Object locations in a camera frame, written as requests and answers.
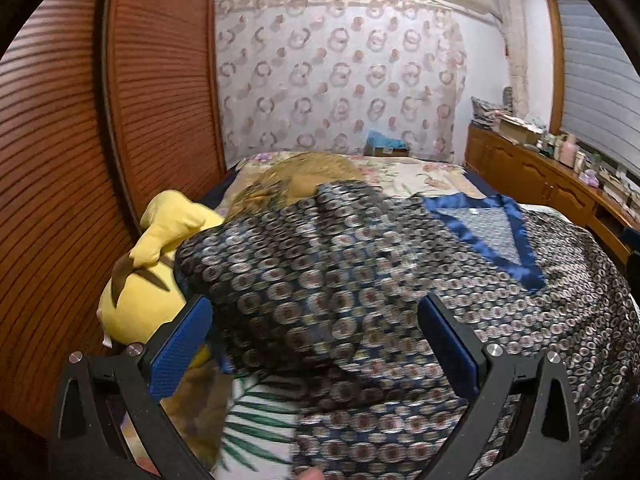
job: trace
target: bottle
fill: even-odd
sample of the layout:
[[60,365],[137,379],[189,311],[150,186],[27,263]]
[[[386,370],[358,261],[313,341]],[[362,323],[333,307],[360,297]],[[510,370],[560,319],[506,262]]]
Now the bottle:
[[574,162],[574,172],[577,174],[581,174],[584,169],[584,160],[586,155],[584,152],[577,152],[575,154],[575,162]]
[[546,142],[543,143],[543,153],[546,158],[554,158],[554,149],[556,147],[556,137],[550,133],[546,134]]
[[598,152],[591,153],[589,168],[595,171],[596,174],[600,171],[600,163],[602,162],[602,156]]
[[560,150],[560,162],[564,165],[572,168],[575,162],[575,153],[578,151],[578,147],[575,145],[575,135],[569,134],[568,139],[562,145]]
[[560,138],[560,136],[556,137],[556,147],[554,149],[554,159],[560,160],[560,150],[562,150],[562,145],[564,141]]

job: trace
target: pikachu plush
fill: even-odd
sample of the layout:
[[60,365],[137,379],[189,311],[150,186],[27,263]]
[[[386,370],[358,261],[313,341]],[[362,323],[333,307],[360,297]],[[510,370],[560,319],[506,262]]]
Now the pikachu plush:
[[[151,200],[140,220],[142,236],[117,261],[100,297],[97,315],[106,344],[110,339],[125,345],[146,343],[180,312],[185,299],[174,280],[175,250],[183,240],[222,222],[216,212],[175,190]],[[208,359],[203,345],[191,367]]]

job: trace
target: screw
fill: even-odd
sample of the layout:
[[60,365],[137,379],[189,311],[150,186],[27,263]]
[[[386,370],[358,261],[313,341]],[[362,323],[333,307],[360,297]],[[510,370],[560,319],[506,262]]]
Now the screw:
[[489,343],[486,346],[486,351],[493,357],[500,357],[504,350],[502,350],[502,347],[500,345],[497,345],[496,343]]
[[553,352],[553,351],[548,352],[546,354],[546,358],[549,359],[549,361],[555,365],[557,365],[560,362],[560,356],[558,355],[557,352]]
[[82,360],[82,352],[76,350],[71,355],[69,355],[69,362],[72,364],[79,363]]
[[142,354],[142,351],[144,349],[145,348],[142,346],[142,343],[131,343],[129,346],[127,346],[127,354],[131,357],[135,357]]

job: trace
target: blue satin trim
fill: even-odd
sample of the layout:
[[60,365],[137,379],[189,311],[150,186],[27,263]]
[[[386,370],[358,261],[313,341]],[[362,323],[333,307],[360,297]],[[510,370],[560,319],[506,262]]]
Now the blue satin trim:
[[[437,196],[435,198],[424,198],[423,205],[436,218],[442,220],[450,231],[454,232],[460,240],[471,245],[474,251],[491,263],[508,273],[512,278],[518,280],[524,288],[531,292],[537,292],[545,286],[545,276],[542,270],[536,265],[536,258],[529,245],[527,232],[522,220],[522,214],[517,202],[508,196],[494,195],[487,198],[471,198],[464,193],[455,195]],[[509,219],[513,240],[516,250],[520,255],[521,265],[513,263],[496,253],[491,247],[477,238],[471,231],[457,218],[444,214],[441,209],[461,209],[461,208],[492,208],[499,207]]]

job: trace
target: palm leaf pattern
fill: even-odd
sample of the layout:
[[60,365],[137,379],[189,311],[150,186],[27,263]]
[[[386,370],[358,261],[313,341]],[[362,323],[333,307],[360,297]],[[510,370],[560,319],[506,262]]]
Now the palm leaf pattern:
[[[232,462],[236,462],[242,468],[258,472],[256,458],[289,465],[287,444],[293,440],[299,412],[295,401],[299,394],[300,384],[285,378],[266,374],[236,377],[233,399],[226,411],[218,466],[229,472],[233,469]],[[285,452],[274,452],[276,446]]]

